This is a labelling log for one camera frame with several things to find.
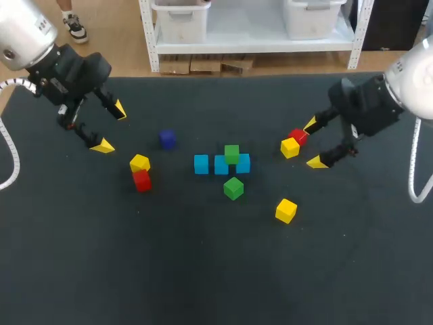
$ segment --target green cube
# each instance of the green cube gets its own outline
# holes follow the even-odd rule
[[[233,177],[226,184],[224,184],[224,194],[233,201],[239,198],[243,193],[244,183],[242,183],[236,177]]]
[[[239,146],[238,145],[230,145],[224,147],[224,157],[225,163],[228,165],[237,165],[239,164]]]

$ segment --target white storage bin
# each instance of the white storage bin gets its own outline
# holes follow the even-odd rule
[[[332,33],[341,5],[347,0],[284,0],[284,20],[293,40],[326,39]]]
[[[165,43],[192,44],[206,41],[210,2],[201,0],[154,0]]]

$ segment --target sneaker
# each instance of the sneaker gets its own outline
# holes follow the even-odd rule
[[[77,15],[69,15],[68,19],[63,19],[63,23],[75,43],[82,44],[89,40],[87,31],[84,26],[80,24],[80,20]]]

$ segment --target red cube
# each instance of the red cube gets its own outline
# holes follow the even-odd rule
[[[298,142],[299,146],[304,146],[309,137],[309,134],[304,130],[295,129],[289,134],[289,139],[293,137],[296,142]]]
[[[145,169],[133,173],[133,177],[138,192],[140,193],[147,192],[152,188],[152,183],[150,181],[149,173]]]

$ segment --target floor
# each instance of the floor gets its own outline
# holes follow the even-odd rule
[[[57,43],[71,42],[62,26],[62,17],[55,0],[35,0],[42,11],[59,29]],[[101,52],[111,63],[113,77],[157,77],[148,62],[147,49],[140,19],[138,0],[73,1],[74,10],[87,27],[91,40],[74,45],[82,56]],[[365,52],[357,71],[386,69],[402,52]],[[267,54],[257,57],[253,75],[346,72],[348,52]],[[0,66],[0,80],[25,76],[26,71],[10,72]],[[7,103],[11,89],[0,98],[0,112]]]

